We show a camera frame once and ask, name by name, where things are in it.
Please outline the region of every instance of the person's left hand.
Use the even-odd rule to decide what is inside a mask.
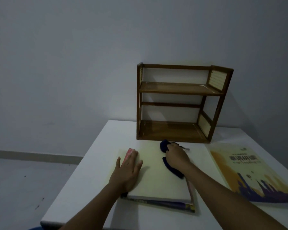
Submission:
[[[117,185],[121,189],[121,193],[129,192],[134,187],[143,161],[140,160],[135,165],[135,159],[137,158],[138,152],[133,149],[132,153],[128,156],[126,161],[120,165],[121,158],[116,160],[115,170],[113,171],[109,185]]]

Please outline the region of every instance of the baseboard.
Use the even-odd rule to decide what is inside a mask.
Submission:
[[[44,154],[44,153],[32,153],[32,152],[15,152],[15,151],[1,151],[1,159],[11,160],[23,160],[23,161],[41,161],[52,162],[61,164],[74,164],[78,165],[82,156],[70,156],[70,155],[57,155],[57,154]]]

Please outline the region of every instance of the forearm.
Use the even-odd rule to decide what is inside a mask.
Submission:
[[[106,218],[121,194],[120,187],[106,185],[101,192],[80,212],[69,220],[61,230],[102,229]]]
[[[194,164],[179,169],[196,190],[223,229],[286,229],[242,196],[219,184]]]

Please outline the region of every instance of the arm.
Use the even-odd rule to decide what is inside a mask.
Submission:
[[[122,166],[119,157],[109,183],[60,229],[102,229],[115,201],[122,193],[131,191],[137,181],[143,164],[143,161],[139,161],[135,165],[137,154],[138,152],[133,151]]]
[[[166,160],[194,185],[223,229],[287,229],[257,206],[219,184],[189,160],[177,144],[168,145]]]

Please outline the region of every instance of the yellow book cover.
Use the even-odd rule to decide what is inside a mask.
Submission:
[[[252,202],[288,203],[288,185],[251,148],[207,145],[228,188]]]

